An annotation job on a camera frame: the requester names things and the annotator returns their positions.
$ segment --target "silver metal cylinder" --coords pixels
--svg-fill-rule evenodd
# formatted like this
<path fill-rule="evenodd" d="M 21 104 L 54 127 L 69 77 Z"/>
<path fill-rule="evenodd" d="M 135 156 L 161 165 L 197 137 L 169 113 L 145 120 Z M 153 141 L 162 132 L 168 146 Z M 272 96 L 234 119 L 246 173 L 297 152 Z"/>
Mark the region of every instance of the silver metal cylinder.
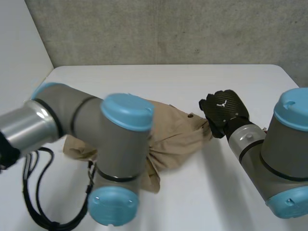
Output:
<path fill-rule="evenodd" d="M 39 103 L 27 101 L 22 108 L 0 116 L 0 131 L 21 156 L 58 139 L 53 117 Z"/>
<path fill-rule="evenodd" d="M 255 124 L 242 126 L 235 130 L 229 138 L 229 146 L 236 158 L 239 159 L 242 151 L 250 144 L 265 139 L 265 132 Z"/>

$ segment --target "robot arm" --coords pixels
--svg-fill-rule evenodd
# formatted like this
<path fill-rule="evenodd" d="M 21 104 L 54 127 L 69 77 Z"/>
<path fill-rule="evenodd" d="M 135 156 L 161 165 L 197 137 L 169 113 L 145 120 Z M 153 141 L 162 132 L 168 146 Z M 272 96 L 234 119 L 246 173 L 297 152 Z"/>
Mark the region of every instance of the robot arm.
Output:
<path fill-rule="evenodd" d="M 139 204 L 153 112 L 137 96 L 112 94 L 103 101 L 64 84 L 46 84 L 22 108 L 0 117 L 0 167 L 73 135 L 98 150 L 90 215 L 103 225 L 126 224 Z"/>
<path fill-rule="evenodd" d="M 214 137 L 229 146 L 279 218 L 308 214 L 308 88 L 285 92 L 274 109 L 267 134 L 249 121 L 232 90 L 209 94 L 199 102 Z"/>

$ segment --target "black ring band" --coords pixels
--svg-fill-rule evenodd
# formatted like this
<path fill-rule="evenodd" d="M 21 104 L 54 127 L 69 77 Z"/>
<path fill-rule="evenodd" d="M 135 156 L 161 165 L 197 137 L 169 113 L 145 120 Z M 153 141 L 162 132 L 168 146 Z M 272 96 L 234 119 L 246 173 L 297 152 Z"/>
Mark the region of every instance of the black ring band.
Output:
<path fill-rule="evenodd" d="M 242 163 L 242 158 L 244 157 L 244 155 L 246 154 L 246 152 L 251 149 L 252 147 L 258 145 L 258 144 L 261 144 L 263 143 L 264 140 L 258 140 L 258 141 L 255 141 L 253 143 L 251 143 L 250 145 L 248 145 L 247 147 L 244 148 L 244 150 L 242 150 L 240 156 L 239 156 L 239 161 L 240 161 L 240 164 Z"/>
<path fill-rule="evenodd" d="M 261 163 L 264 165 L 264 167 L 270 171 L 271 173 L 275 174 L 276 176 L 278 177 L 281 177 L 281 178 L 284 178 L 286 180 L 291 180 L 291 181 L 297 181 L 297 182 L 303 182 L 303 181 L 308 181 L 308 178 L 307 177 L 291 177 L 291 176 L 288 176 L 288 175 L 285 175 L 275 169 L 273 169 L 271 166 L 269 166 L 265 160 L 263 159 L 261 153 L 260 153 L 260 160 L 261 160 Z"/>
<path fill-rule="evenodd" d="M 72 116 L 72 119 L 71 119 L 71 124 L 70 124 L 70 128 L 71 128 L 71 133 L 74 137 L 76 137 L 75 135 L 75 131 L 74 131 L 74 122 L 75 122 L 75 119 L 76 119 L 76 116 L 78 114 L 78 112 L 80 111 L 81 107 L 88 101 L 92 100 L 92 99 L 96 99 L 97 97 L 95 96 L 90 96 L 88 98 L 85 98 L 83 101 L 81 101 L 81 103 L 78 105 L 78 107 L 76 108 L 73 116 Z"/>
<path fill-rule="evenodd" d="M 43 107 L 45 107 L 45 109 L 50 113 L 50 115 L 53 117 L 54 122 L 57 125 L 58 128 L 58 134 L 59 134 L 59 138 L 61 138 L 62 136 L 64 136 L 64 131 L 62 128 L 62 125 L 60 123 L 59 118 L 57 117 L 56 113 L 53 111 L 53 109 L 51 107 L 49 107 L 49 105 L 47 103 L 45 103 L 43 100 L 41 99 L 33 99 L 33 101 L 41 104 Z"/>
<path fill-rule="evenodd" d="M 109 175 L 103 173 L 97 167 L 96 167 L 96 171 L 101 177 L 105 178 L 106 180 L 110 180 L 110 181 L 114 181 L 114 182 L 118 182 L 118 183 L 129 182 L 129 181 L 137 179 L 137 177 L 139 176 L 139 174 L 138 174 L 138 175 L 133 176 L 133 177 L 118 178 L 118 177 L 112 177 L 112 176 L 109 176 Z"/>

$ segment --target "light blue joint cap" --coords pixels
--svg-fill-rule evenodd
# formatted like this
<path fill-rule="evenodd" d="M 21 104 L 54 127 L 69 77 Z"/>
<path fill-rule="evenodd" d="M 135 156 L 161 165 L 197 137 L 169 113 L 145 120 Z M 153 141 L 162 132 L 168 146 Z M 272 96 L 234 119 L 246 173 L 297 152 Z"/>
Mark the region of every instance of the light blue joint cap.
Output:
<path fill-rule="evenodd" d="M 39 85 L 39 87 L 32 93 L 31 95 L 31 99 L 35 99 L 36 96 L 41 93 L 42 91 L 44 91 L 44 89 L 52 86 L 52 85 L 56 85 L 56 84 L 63 84 L 63 83 L 54 83 L 54 82 L 50 82 L 50 83 L 42 83 L 41 85 Z"/>
<path fill-rule="evenodd" d="M 121 226 L 133 220 L 139 205 L 138 196 L 132 191 L 105 186 L 94 190 L 88 198 L 91 217 L 102 225 Z"/>
<path fill-rule="evenodd" d="M 138 96 L 111 94 L 103 100 L 101 110 L 111 122 L 125 129 L 147 131 L 152 127 L 154 105 Z"/>
<path fill-rule="evenodd" d="M 275 106 L 274 115 L 290 128 L 308 131 L 308 88 L 295 88 L 283 93 Z"/>
<path fill-rule="evenodd" d="M 289 189 L 268 199 L 265 204 L 279 218 L 297 218 L 308 214 L 308 186 Z"/>

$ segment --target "crumpled fabric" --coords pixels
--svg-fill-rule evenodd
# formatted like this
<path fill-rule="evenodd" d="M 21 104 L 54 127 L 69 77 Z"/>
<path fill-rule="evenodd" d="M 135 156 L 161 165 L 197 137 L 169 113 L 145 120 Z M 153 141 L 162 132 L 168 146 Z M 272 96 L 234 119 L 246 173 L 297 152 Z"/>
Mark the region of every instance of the crumpled fabric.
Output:
<path fill-rule="evenodd" d="M 212 133 L 206 119 L 187 114 L 172 105 L 150 102 L 155 109 L 141 188 L 157 193 L 160 190 L 159 172 L 180 167 L 211 140 Z M 65 140 L 63 153 L 81 161 L 95 160 L 97 157 L 94 147 L 71 135 Z"/>

